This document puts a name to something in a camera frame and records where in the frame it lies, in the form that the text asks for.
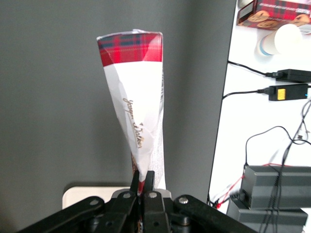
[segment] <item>black power adapter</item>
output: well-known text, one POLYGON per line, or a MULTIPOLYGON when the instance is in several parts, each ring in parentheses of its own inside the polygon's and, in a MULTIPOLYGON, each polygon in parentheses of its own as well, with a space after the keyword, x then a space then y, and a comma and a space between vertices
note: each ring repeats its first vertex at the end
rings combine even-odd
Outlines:
POLYGON ((270 101, 301 100, 308 97, 308 88, 307 84, 269 86, 264 93, 270 101))
POLYGON ((311 71, 298 69, 284 69, 272 73, 269 77, 274 77, 277 81, 291 83, 311 83, 311 71))

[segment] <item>white cup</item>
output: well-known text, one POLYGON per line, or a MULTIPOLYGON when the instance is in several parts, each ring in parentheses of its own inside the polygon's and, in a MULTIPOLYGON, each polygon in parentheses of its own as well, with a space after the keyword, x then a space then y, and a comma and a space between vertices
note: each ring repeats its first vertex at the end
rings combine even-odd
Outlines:
POLYGON ((286 24, 259 41, 259 50, 264 55, 295 54, 302 41, 297 26, 286 24))

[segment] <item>yellow label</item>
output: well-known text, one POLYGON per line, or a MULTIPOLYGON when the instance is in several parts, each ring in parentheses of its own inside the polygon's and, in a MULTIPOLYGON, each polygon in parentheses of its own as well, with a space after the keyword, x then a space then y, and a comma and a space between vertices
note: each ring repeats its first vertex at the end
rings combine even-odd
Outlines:
POLYGON ((277 100, 285 100, 286 97, 286 89, 277 90, 277 100))

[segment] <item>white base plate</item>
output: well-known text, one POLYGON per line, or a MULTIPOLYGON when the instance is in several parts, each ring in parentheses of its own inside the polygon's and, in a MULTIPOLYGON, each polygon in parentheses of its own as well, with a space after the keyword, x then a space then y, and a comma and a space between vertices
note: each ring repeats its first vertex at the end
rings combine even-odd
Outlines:
POLYGON ((129 187, 72 187, 63 195, 63 209, 91 196, 100 197, 107 203, 115 191, 125 188, 129 187))

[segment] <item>red plaid pattern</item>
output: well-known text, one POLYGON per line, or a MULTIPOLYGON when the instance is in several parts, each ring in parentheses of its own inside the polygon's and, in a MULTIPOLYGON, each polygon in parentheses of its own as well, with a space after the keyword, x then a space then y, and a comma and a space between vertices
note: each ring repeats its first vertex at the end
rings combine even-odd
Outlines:
POLYGON ((270 17, 285 20, 293 20, 296 16, 303 14, 296 9, 311 10, 310 5, 300 4, 282 0, 257 0, 255 12, 267 11, 270 17))
POLYGON ((115 34, 97 40, 103 66, 114 63, 154 61, 162 62, 162 34, 115 34))

